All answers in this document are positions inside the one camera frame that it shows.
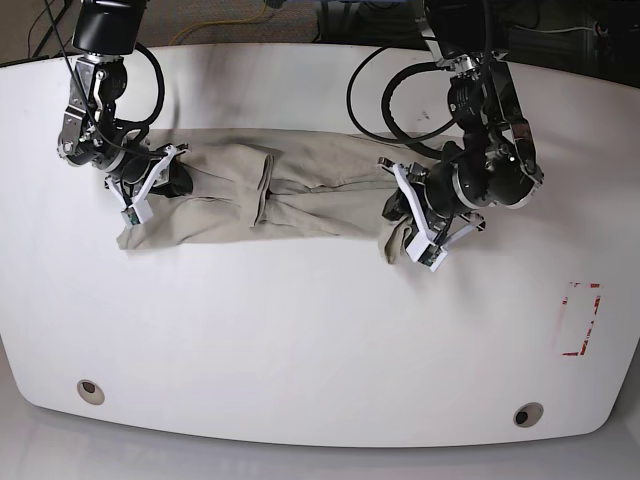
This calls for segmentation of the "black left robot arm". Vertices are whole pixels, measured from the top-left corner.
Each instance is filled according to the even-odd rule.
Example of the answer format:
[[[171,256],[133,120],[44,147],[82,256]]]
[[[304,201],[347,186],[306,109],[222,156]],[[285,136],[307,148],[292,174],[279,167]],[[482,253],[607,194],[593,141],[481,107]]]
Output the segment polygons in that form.
[[[391,113],[395,90],[419,73],[451,72],[447,104],[463,132],[463,144],[448,142],[440,151],[422,141],[408,145],[436,162],[425,173],[412,171],[409,182],[428,223],[444,230],[454,218],[472,222],[489,205],[521,207],[542,185],[544,174],[502,59],[506,41],[488,2],[427,1],[424,9],[424,24],[433,34],[428,45],[434,59],[407,67],[390,80],[381,113],[390,132],[408,140]]]

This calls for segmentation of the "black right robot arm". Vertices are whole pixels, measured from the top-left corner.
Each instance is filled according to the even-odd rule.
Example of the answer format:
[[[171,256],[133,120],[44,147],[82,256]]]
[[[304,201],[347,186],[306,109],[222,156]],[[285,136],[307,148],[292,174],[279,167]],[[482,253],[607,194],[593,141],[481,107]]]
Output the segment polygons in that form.
[[[106,174],[127,206],[150,183],[150,192],[168,198],[189,195],[186,168],[170,156],[169,144],[145,144],[165,100],[165,80],[157,58],[137,42],[145,1],[83,1],[72,37],[81,52],[70,71],[70,94],[58,137],[59,156],[73,166],[90,164]],[[128,74],[124,57],[141,53],[151,64],[157,97],[151,114],[132,121],[116,116]]]

